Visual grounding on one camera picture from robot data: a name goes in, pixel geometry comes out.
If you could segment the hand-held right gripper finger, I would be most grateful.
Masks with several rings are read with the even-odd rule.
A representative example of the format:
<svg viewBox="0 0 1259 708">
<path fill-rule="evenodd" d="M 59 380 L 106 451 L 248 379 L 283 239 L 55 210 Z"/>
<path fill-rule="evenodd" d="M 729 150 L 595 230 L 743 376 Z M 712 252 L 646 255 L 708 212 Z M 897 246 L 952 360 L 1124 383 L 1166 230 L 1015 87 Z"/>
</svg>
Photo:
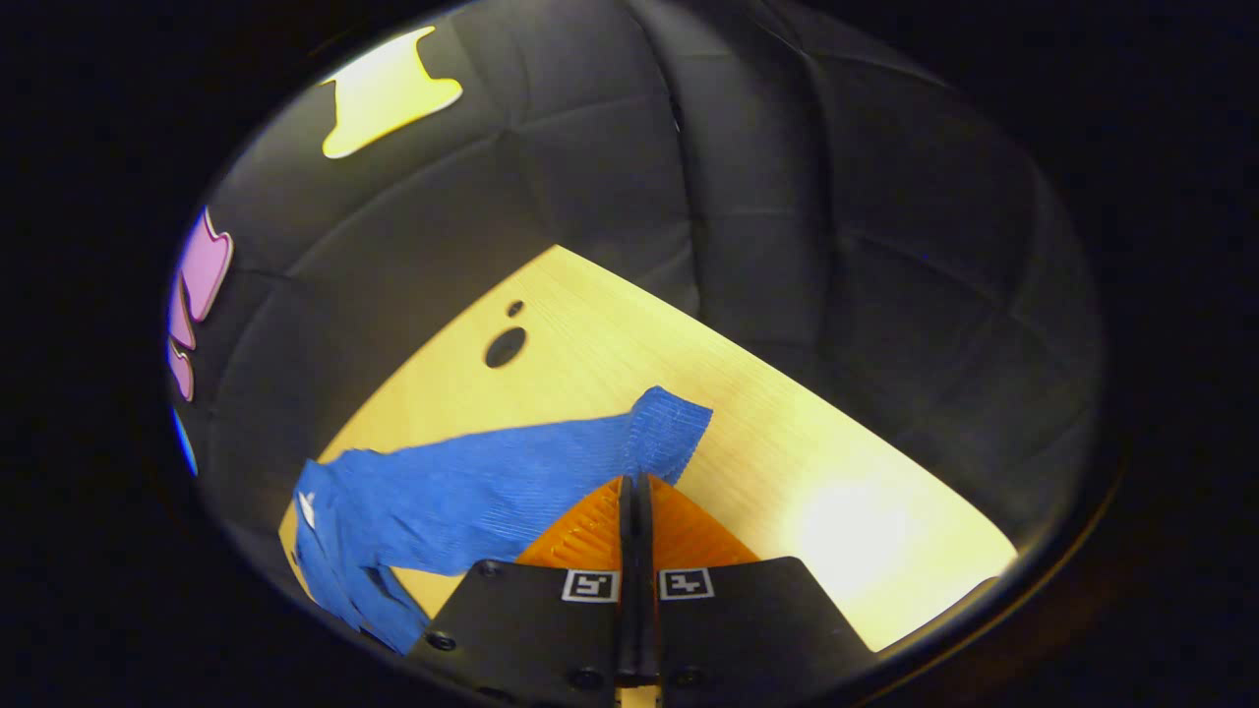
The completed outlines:
<svg viewBox="0 0 1259 708">
<path fill-rule="evenodd" d="M 663 704 L 846 704 L 875 655 L 805 561 L 760 561 L 653 476 L 637 482 L 641 651 Z"/>
<path fill-rule="evenodd" d="M 616 568 L 477 561 L 409 651 L 499 704 L 614 704 L 641 677 L 641 482 L 613 481 Z"/>
</svg>

